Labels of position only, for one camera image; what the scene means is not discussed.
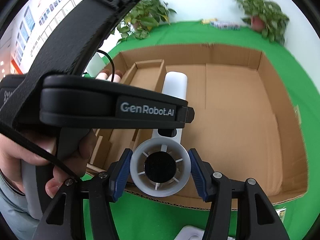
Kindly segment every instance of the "sleeve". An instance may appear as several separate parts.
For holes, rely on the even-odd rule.
[[[0,212],[19,240],[31,240],[39,220],[28,213],[24,194],[12,188],[0,171]]]

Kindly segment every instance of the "black cable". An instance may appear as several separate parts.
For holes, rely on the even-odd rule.
[[[76,175],[71,169],[69,169],[62,161],[58,160],[56,156],[52,155],[51,153],[39,147],[38,145],[29,141],[22,134],[20,134],[19,132],[17,132],[16,130],[14,130],[13,128],[9,127],[1,121],[0,133],[9,138],[10,140],[14,141],[15,143],[19,144],[20,146],[24,147],[25,149],[29,150],[30,152],[33,152],[34,154],[37,154],[40,157],[51,162],[52,164],[56,165],[75,181],[81,181],[79,176]]]
[[[106,53],[105,51],[103,51],[103,50],[101,50],[101,49],[98,49],[97,52],[98,52],[98,53],[102,53],[103,55],[105,55],[105,56],[108,58],[108,60],[110,61],[111,66],[112,66],[111,82],[113,82],[113,79],[115,78],[115,71],[116,71],[116,70],[115,70],[115,64],[113,63],[112,58],[109,56],[108,53]]]

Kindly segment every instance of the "potted plant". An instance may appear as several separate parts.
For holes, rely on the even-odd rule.
[[[121,33],[118,42],[126,41],[129,35],[137,39],[148,37],[152,28],[159,26],[160,20],[170,24],[169,14],[176,11],[167,6],[168,3],[162,4],[160,0],[141,0],[118,24],[117,30]]]
[[[235,0],[239,8],[249,17],[242,20],[251,25],[251,28],[261,33],[263,38],[269,38],[270,42],[277,41],[284,44],[284,33],[289,18],[280,6],[270,0]]]

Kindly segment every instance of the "plant pot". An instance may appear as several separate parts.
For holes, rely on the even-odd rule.
[[[138,22],[136,22],[135,24],[133,24],[134,30],[136,30],[138,27],[139,27],[139,23],[138,23]]]
[[[254,31],[261,33],[265,27],[265,23],[259,18],[259,16],[251,16],[251,28]]]

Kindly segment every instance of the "white ring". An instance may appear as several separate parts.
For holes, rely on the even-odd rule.
[[[173,184],[172,187],[167,189],[155,190],[147,187],[146,184],[142,181],[141,175],[138,175],[138,173],[141,172],[141,171],[138,171],[138,160],[142,152],[144,152],[146,149],[157,146],[157,145],[160,146],[162,144],[168,145],[168,147],[170,147],[175,152],[181,155],[181,158],[183,159],[182,162],[183,162],[184,169],[183,169],[183,174],[179,179],[178,183]],[[151,138],[141,143],[133,152],[131,161],[130,161],[130,174],[133,182],[142,192],[154,197],[166,197],[166,196],[170,196],[177,193],[187,184],[190,177],[190,173],[191,173],[191,161],[190,161],[188,152],[181,144],[167,137]]]

